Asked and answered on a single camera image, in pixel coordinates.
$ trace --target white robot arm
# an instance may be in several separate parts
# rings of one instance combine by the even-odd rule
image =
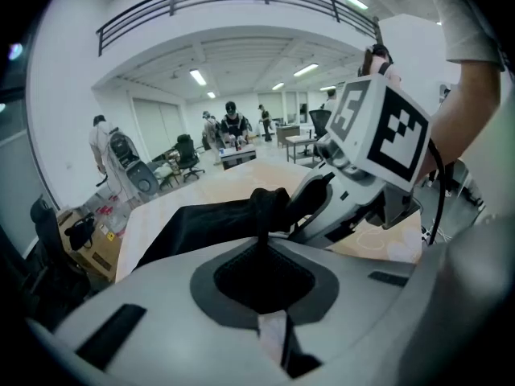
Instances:
[[[431,133],[427,113],[382,75],[348,82],[316,146],[323,161],[288,207],[290,240],[327,247],[366,218],[390,228],[417,210],[414,182]]]

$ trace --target office chair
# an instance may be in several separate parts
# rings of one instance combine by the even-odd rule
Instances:
[[[54,209],[40,197],[32,204],[31,219],[39,238],[37,246],[43,252],[46,265],[42,278],[70,308],[79,306],[88,294],[93,293],[91,284],[86,272],[64,251]]]
[[[181,134],[177,137],[177,144],[175,145],[175,149],[180,154],[179,169],[190,170],[185,175],[183,175],[184,182],[186,182],[186,179],[191,175],[195,175],[199,179],[199,175],[197,173],[206,172],[206,170],[195,168],[195,165],[198,164],[200,160],[198,154],[195,152],[193,140],[190,138],[189,134]]]
[[[331,117],[331,112],[329,110],[318,109],[311,110],[309,112],[311,116],[311,121],[313,121],[313,126],[315,127],[316,138],[320,139],[322,136],[327,134],[327,130],[325,129],[326,124],[329,121],[329,117]],[[313,154],[316,157],[321,157],[319,151],[316,148],[316,144],[313,147]]]

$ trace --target wooden table surface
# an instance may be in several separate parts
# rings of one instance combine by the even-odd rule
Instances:
[[[271,191],[284,187],[289,195],[293,195],[309,170],[281,158],[259,158],[220,173],[201,175],[200,180],[189,186],[137,207],[130,215],[123,237],[116,281],[136,267],[180,207],[248,199],[258,187]],[[422,252],[420,214],[415,212],[390,230],[363,221],[354,234],[330,248],[351,256],[415,263]]]

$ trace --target floor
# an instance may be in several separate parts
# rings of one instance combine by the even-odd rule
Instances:
[[[273,137],[272,142],[264,142],[261,138],[255,138],[253,140],[254,145],[257,149],[257,158],[284,158],[286,161],[286,147],[278,147],[277,141],[275,137]],[[197,153],[199,153],[200,163],[197,165],[199,169],[206,170],[205,175],[209,175],[210,173],[216,173],[219,171],[223,171],[222,165],[214,166],[215,162],[213,153],[211,150],[204,151],[204,149],[198,149]],[[303,164],[304,166],[312,166],[311,158],[298,158],[297,164]],[[173,182],[173,189],[166,188],[161,191],[160,195],[165,195],[166,193],[173,192],[181,187],[187,186],[197,180],[195,176],[190,176],[187,182],[184,182],[183,179],[179,179],[180,185],[177,185],[177,182]],[[443,216],[440,222],[440,230],[441,232],[452,238],[456,235],[457,232],[469,226],[472,221],[478,215],[478,209],[472,203],[468,202],[462,193],[459,197],[457,196],[458,190],[457,187],[459,185],[457,183],[454,184],[452,197],[448,197],[445,199],[445,205],[443,207]],[[438,207],[438,197],[439,197],[439,181],[436,180],[433,183],[432,187],[427,186],[415,186],[414,188],[414,197],[417,199],[421,206],[421,219],[422,226],[429,229],[433,225],[434,218],[436,216],[436,208]],[[444,238],[441,235],[437,235],[437,242],[443,242]]]

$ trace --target balcony railing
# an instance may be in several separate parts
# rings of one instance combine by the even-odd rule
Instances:
[[[102,55],[106,47],[123,35],[154,18],[164,15],[173,16],[178,11],[188,7],[227,1],[254,1],[257,4],[264,2],[265,4],[286,4],[302,7],[331,16],[338,23],[346,23],[368,37],[377,38],[377,22],[337,0],[143,0],[112,18],[98,29],[98,55]]]

